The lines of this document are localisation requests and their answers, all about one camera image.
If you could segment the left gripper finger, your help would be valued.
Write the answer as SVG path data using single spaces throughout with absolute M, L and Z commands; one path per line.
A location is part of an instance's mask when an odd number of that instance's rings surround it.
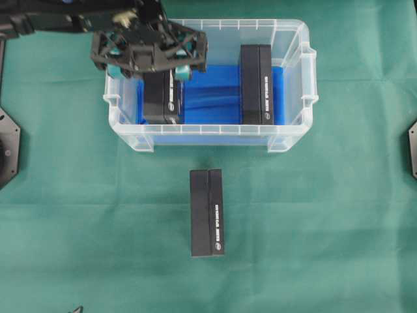
M 190 65 L 181 65 L 175 68 L 175 79 L 178 81 L 189 81 L 192 79 L 192 69 Z
M 116 65 L 108 65 L 107 74 L 112 78 L 124 78 L 124 69 Z

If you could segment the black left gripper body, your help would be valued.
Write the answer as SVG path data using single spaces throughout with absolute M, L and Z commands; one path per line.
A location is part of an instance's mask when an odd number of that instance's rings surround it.
M 179 67 L 205 72 L 208 40 L 206 33 L 172 21 L 141 23 L 128 28 L 93 34 L 91 59 L 105 70 L 119 67 L 123 74 L 165 72 Z

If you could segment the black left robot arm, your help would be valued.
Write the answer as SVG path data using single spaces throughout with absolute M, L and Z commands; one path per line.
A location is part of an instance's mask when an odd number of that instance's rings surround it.
M 173 71 L 178 80 L 207 69 L 203 31 L 167 18 L 161 1 L 2 1 L 1 40 L 37 31 L 91 33 L 91 60 L 126 78 Z

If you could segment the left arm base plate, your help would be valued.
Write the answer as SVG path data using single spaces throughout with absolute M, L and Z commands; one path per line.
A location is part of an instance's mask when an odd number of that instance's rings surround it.
M 5 187 L 19 171 L 21 129 L 1 108 L 1 188 Z

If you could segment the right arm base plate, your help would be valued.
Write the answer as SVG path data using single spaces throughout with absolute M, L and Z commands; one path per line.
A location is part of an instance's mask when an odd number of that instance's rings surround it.
M 403 171 L 416 180 L 416 120 L 401 133 L 399 146 Z

